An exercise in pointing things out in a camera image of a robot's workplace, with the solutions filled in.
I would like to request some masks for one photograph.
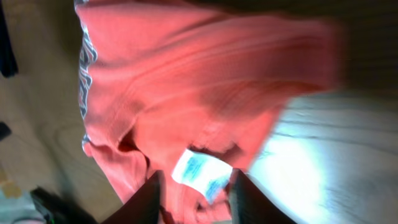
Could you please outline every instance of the white label with blue print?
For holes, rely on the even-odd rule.
[[[212,204],[228,184],[233,168],[227,163],[204,153],[186,149],[174,167],[172,177],[199,191]]]

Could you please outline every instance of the wooden floor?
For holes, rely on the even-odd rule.
[[[348,33],[344,90],[298,98],[251,174],[308,223],[398,220],[398,18],[395,1],[280,1],[303,15],[332,15]],[[2,0],[20,74],[0,79],[0,163],[25,190],[42,186],[98,220],[120,207],[81,150],[77,101],[80,25],[72,0]]]

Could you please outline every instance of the red garment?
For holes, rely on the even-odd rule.
[[[171,178],[185,148],[247,169],[290,97],[336,84],[338,43],[320,21],[177,0],[91,0],[76,11],[85,152],[123,202],[163,170],[163,206],[176,223],[231,218],[224,192],[208,205]]]

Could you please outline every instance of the dark object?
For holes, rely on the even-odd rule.
[[[0,141],[9,136],[10,134],[11,130],[8,128],[8,126],[5,123],[0,122]]]
[[[241,171],[236,170],[236,180],[229,192],[234,224],[295,223],[280,211]]]
[[[74,203],[67,203],[41,188],[30,192],[36,209],[47,223],[97,224],[95,219]]]
[[[122,208],[102,224],[156,224],[160,212],[160,178],[162,175],[161,171],[156,171]]]
[[[17,62],[11,49],[8,36],[6,19],[4,17],[0,1],[0,72],[6,78],[14,76],[18,72]]]

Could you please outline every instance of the red cloth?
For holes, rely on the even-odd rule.
[[[185,148],[247,169],[290,97],[336,84],[338,43],[321,21],[238,17],[177,0],[91,0],[76,12],[83,48],[95,49],[80,74],[85,152],[123,202],[163,170],[168,223],[231,218],[224,192],[208,205],[172,180]]]

